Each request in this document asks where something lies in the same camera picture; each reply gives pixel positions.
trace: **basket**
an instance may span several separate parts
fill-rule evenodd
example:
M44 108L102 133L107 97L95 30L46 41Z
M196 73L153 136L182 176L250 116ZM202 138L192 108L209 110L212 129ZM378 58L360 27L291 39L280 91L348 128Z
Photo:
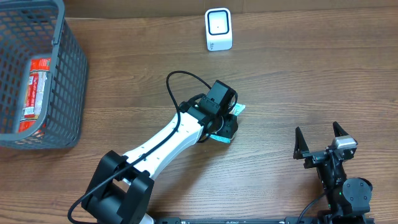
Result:
M51 58L42 109L19 132L30 60ZM61 0L0 0L0 147L73 147L80 137L87 58L65 21Z

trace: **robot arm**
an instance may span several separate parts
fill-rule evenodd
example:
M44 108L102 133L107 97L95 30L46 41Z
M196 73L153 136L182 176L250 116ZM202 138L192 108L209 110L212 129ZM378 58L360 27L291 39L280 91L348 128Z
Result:
M229 113L234 106L231 106L234 97L235 105L236 92L217 80L207 95L197 95L180 104L177 131L155 151L151 149L176 128L178 114L154 137L123 156L109 151L100 160L86 193L99 185L100 188L82 200L81 206L100 224L153 224L154 220L146 214L146 210L154 179L178 154L204 136L234 137L238 123L236 116ZM109 181L112 176L117 181L128 183L128 191Z

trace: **wooden table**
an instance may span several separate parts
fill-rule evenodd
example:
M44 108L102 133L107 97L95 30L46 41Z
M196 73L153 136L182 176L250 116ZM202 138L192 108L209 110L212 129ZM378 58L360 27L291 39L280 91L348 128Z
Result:
M80 143L2 149L0 223L68 223L101 157L139 146L171 120L173 70L222 80L247 107L230 145L190 147L160 174L151 215L297 216L322 188L316 170L292 158L294 129L318 151L338 121L359 142L347 175L374 186L368 215L397 220L398 8L233 15L234 46L224 52L207 51L203 16L69 24L90 61ZM178 102L206 92L184 75L171 86ZM325 208L322 200L308 214ZM81 208L74 217L94 221Z

